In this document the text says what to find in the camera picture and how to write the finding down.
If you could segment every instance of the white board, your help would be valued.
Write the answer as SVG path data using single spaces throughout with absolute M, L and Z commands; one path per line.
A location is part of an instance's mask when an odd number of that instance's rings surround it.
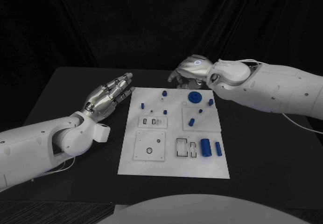
M 196 91 L 201 95 L 201 101 L 191 103 L 188 93 Z M 151 176 L 177 176 L 177 177 L 203 177 L 229 179 L 229 170 L 224 158 L 224 149 L 222 143 L 219 116 L 214 104 L 209 106 L 209 99 L 213 99 L 211 90 L 178 90 L 178 89 L 154 89 L 135 87 L 131 94 L 131 104 L 126 119 L 126 127 L 122 141 L 119 175 L 151 175 Z M 142 117 L 151 117 L 167 122 L 161 126 L 151 128 L 151 125 L 142 127 Z M 188 119 L 194 118 L 193 126 L 187 125 Z M 135 147 L 136 132 L 151 132 L 147 140 L 151 141 L 142 146 Z M 154 146 L 152 141 L 164 133 L 164 151 L 161 145 Z M 187 157 L 177 156 L 175 139 L 187 139 Z M 201 156 L 200 139 L 209 139 L 211 156 Z M 220 143 L 222 156 L 217 156 L 214 142 Z M 151 151 L 162 153 L 160 161 L 151 157 Z M 135 160 L 135 153 L 147 160 Z

